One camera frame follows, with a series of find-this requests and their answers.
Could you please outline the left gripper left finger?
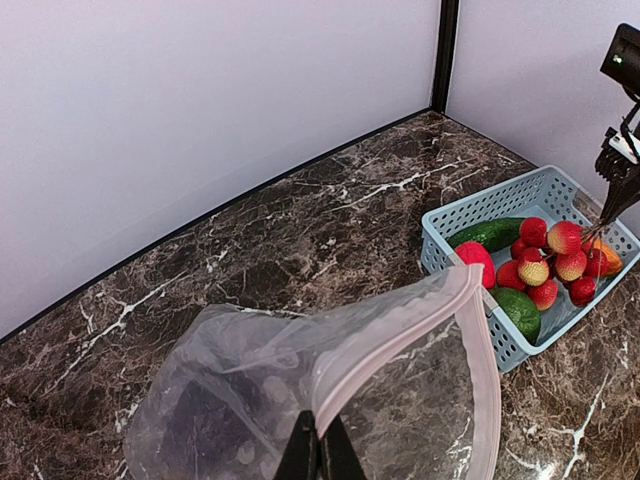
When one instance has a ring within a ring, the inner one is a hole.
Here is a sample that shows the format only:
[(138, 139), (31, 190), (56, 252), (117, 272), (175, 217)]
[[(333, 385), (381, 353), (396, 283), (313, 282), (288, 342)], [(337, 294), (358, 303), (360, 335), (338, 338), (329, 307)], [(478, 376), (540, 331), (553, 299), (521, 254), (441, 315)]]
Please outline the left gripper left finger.
[(274, 480), (316, 480), (319, 437), (310, 410), (302, 411), (293, 427)]

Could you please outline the clear zip top bag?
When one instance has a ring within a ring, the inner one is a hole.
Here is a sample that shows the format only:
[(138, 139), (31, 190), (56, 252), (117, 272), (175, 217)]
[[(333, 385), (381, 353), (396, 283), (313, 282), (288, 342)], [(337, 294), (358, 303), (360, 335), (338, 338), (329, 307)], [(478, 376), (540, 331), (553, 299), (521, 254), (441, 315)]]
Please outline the clear zip top bag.
[(490, 479), (500, 380), (481, 265), (296, 319), (210, 305), (137, 408), (123, 451), (136, 479), (274, 479), (310, 410), (339, 416), (366, 479)]

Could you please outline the red lychee bunch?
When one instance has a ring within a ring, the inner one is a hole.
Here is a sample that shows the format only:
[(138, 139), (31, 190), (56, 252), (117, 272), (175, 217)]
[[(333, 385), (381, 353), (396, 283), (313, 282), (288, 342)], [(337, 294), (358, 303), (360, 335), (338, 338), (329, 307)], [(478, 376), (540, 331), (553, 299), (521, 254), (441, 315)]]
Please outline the red lychee bunch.
[(509, 247), (510, 260), (496, 271), (496, 287), (525, 293), (540, 313), (553, 307), (565, 288), (571, 304), (583, 307), (594, 300), (607, 258), (594, 247), (596, 239), (582, 244), (580, 228), (563, 222), (549, 229), (539, 217), (524, 218), (520, 237)]

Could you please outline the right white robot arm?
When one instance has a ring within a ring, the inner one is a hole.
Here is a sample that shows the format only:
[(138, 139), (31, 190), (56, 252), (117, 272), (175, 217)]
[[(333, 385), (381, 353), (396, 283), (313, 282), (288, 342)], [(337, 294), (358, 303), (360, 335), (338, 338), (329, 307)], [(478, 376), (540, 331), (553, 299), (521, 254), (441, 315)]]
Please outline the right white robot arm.
[(620, 24), (600, 71), (622, 86), (632, 100), (631, 110), (618, 129), (609, 127), (595, 161), (595, 171), (608, 183), (607, 197), (599, 224), (612, 223), (626, 209), (639, 202), (639, 30)]

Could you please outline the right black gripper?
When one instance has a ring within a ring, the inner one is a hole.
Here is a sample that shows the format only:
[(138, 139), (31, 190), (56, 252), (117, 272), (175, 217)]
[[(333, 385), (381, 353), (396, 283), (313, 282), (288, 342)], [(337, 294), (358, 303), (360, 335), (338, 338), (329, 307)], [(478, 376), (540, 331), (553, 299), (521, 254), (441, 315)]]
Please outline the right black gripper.
[(611, 223), (639, 201), (639, 139), (629, 128), (608, 128), (595, 170), (609, 182), (600, 222)]

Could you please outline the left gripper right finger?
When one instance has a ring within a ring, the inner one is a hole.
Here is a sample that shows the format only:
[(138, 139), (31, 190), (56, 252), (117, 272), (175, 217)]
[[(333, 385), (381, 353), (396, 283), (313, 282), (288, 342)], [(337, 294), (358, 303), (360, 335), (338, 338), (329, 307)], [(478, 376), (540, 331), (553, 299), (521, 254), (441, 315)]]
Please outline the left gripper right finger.
[(320, 439), (320, 472), (324, 480), (366, 480), (366, 475), (337, 416)]

